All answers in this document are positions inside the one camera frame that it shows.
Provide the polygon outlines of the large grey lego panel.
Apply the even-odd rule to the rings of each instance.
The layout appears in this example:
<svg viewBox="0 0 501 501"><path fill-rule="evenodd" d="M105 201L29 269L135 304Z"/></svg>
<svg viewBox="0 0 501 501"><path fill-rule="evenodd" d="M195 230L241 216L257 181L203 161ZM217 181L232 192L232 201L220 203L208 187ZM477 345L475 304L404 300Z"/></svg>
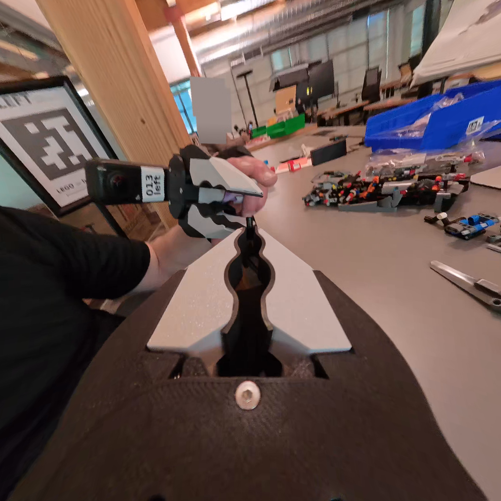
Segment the large grey lego panel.
<svg viewBox="0 0 501 501"><path fill-rule="evenodd" d="M464 272L433 260L430 268L448 281L483 303L490 310L500 313L500 286L486 279L477 279Z"/></svg>

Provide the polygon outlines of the framed printed tag sign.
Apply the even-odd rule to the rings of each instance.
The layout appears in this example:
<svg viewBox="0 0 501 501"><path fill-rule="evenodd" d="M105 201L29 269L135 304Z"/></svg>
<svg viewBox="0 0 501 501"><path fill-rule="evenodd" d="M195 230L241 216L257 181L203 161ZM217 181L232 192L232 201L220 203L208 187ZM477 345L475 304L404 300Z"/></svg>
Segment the framed printed tag sign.
<svg viewBox="0 0 501 501"><path fill-rule="evenodd" d="M1 83L1 155L55 216L92 202L88 160L118 158L68 76Z"/></svg>

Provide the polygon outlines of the person's left forearm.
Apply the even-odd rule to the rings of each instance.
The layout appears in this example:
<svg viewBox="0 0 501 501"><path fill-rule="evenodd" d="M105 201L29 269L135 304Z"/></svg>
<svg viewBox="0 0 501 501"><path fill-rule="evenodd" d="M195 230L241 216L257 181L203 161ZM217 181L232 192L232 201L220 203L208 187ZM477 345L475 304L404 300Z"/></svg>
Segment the person's left forearm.
<svg viewBox="0 0 501 501"><path fill-rule="evenodd" d="M31 262L48 265L69 293L82 299L117 299L159 289L212 249L204 238L175 226L152 241L92 234L53 218L1 207L1 243L13 243Z"/></svg>

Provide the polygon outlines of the black rectangular box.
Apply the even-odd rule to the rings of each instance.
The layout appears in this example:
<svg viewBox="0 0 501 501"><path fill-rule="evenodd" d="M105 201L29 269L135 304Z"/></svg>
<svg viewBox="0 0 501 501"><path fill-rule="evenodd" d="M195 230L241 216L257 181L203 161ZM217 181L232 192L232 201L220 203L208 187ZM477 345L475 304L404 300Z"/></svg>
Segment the black rectangular box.
<svg viewBox="0 0 501 501"><path fill-rule="evenodd" d="M346 137L335 137L329 144L312 149L310 159L312 166L318 166L347 155Z"/></svg>

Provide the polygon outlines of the wooden pillar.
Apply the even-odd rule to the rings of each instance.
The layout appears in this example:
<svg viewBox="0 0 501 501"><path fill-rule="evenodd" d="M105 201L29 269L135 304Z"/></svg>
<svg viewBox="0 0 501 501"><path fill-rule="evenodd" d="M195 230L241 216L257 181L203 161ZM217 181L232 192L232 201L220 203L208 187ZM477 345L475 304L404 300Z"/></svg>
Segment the wooden pillar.
<svg viewBox="0 0 501 501"><path fill-rule="evenodd" d="M37 1L126 156L167 166L191 144L135 1Z"/></svg>

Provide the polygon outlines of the blue plastic bin with label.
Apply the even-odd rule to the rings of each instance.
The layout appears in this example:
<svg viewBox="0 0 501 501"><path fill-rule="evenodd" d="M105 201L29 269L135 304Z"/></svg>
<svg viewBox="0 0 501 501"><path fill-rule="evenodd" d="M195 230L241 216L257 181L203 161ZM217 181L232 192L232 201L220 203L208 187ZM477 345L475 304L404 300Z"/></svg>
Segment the blue plastic bin with label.
<svg viewBox="0 0 501 501"><path fill-rule="evenodd" d="M421 150L448 149L481 136L500 139L500 80L452 88L425 100L431 115Z"/></svg>

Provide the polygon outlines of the green plastic bins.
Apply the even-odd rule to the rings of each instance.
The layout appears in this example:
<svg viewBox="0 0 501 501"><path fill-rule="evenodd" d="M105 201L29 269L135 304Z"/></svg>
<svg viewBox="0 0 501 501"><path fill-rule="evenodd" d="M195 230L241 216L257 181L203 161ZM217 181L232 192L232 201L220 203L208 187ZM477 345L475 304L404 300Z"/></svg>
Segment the green plastic bins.
<svg viewBox="0 0 501 501"><path fill-rule="evenodd" d="M253 129L251 139L256 139L262 136L267 136L269 139L277 139L287 135L291 135L305 127L305 114L300 114L289 118L283 122L277 122L270 126L262 126Z"/></svg>

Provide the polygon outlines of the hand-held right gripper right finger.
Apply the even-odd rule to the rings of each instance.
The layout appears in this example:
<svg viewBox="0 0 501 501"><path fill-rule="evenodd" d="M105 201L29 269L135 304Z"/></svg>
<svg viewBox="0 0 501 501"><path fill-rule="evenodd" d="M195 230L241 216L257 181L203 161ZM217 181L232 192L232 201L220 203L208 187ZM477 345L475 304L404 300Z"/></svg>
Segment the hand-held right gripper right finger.
<svg viewBox="0 0 501 501"><path fill-rule="evenodd" d="M266 231L255 234L263 242L260 257L272 272L264 293L271 354L291 367L311 355L350 351L352 344L313 268Z"/></svg>

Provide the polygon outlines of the black light stand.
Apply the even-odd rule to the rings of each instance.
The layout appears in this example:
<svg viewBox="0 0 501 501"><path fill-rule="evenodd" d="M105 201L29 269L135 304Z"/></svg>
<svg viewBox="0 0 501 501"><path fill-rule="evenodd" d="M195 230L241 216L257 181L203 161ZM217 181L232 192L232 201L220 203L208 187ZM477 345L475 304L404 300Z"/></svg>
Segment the black light stand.
<svg viewBox="0 0 501 501"><path fill-rule="evenodd" d="M245 87L247 90L247 96L248 96L249 103L250 103L251 110L252 110L253 117L254 117L254 128L258 128L259 122L258 122L258 118L257 118L255 106L254 106L254 101L253 101L252 93L251 93L249 82L248 82L248 78L253 74L253 72L254 72L253 69L248 69L248 70L245 70L243 72L240 72L239 74L236 75L236 79L243 80L245 83Z"/></svg>

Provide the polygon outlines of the cardboard box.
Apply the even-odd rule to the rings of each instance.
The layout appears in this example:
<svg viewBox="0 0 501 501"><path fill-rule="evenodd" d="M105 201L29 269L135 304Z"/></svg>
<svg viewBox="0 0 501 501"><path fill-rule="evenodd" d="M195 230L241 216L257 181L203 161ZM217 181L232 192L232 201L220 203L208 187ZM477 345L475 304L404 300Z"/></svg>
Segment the cardboard box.
<svg viewBox="0 0 501 501"><path fill-rule="evenodd" d="M297 85L280 88L275 91L275 115L293 113L296 109Z"/></svg>

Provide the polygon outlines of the clear plastic bag of parts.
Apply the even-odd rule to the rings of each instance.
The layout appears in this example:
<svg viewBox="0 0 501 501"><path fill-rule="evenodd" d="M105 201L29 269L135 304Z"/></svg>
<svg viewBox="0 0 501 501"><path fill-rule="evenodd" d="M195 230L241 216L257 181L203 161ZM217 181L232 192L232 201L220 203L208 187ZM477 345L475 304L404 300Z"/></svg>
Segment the clear plastic bag of parts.
<svg viewBox="0 0 501 501"><path fill-rule="evenodd" d="M414 174L449 174L467 164L485 161L482 150L417 152L410 149L383 149L370 157L365 166L365 177L398 177Z"/></svg>

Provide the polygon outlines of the blue grey lego subassembly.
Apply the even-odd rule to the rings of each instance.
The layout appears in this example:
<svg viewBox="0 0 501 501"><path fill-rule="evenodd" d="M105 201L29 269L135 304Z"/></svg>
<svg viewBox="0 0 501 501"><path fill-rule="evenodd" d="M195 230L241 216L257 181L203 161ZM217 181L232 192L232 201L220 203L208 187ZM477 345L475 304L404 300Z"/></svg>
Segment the blue grey lego subassembly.
<svg viewBox="0 0 501 501"><path fill-rule="evenodd" d="M461 240L469 241L500 223L498 216L485 213L474 214L466 218L456 219L445 225L444 232Z"/></svg>

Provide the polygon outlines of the black lego pin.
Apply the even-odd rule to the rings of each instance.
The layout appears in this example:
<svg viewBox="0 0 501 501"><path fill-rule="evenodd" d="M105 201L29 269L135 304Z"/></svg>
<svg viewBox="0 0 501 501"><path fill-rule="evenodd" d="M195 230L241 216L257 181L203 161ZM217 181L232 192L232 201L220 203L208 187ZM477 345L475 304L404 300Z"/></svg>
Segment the black lego pin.
<svg viewBox="0 0 501 501"><path fill-rule="evenodd" d="M255 236L255 220L254 216L249 216L246 218L246 232L245 241L242 245L242 265L244 268L251 267L251 258L255 254L254 249L254 236Z"/></svg>

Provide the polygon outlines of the lego car chassis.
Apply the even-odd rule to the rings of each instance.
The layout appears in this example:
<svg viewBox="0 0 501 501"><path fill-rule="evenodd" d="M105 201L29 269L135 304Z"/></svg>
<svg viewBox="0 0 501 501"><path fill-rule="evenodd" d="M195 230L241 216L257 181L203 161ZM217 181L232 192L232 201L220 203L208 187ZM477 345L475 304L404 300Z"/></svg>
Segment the lego car chassis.
<svg viewBox="0 0 501 501"><path fill-rule="evenodd" d="M393 212L400 207L431 207L445 212L468 191L463 173L427 174L416 169L388 176L363 178L361 172L325 171L312 180L302 201L306 207L335 207L339 211Z"/></svg>

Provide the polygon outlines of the person's black-clothed body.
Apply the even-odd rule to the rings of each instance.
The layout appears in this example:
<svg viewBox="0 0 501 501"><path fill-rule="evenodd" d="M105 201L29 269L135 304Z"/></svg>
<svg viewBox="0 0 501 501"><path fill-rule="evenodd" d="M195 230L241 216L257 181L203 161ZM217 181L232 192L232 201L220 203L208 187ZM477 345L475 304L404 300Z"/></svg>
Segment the person's black-clothed body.
<svg viewBox="0 0 501 501"><path fill-rule="evenodd" d="M40 456L86 368L123 319L58 289L1 296L1 500Z"/></svg>

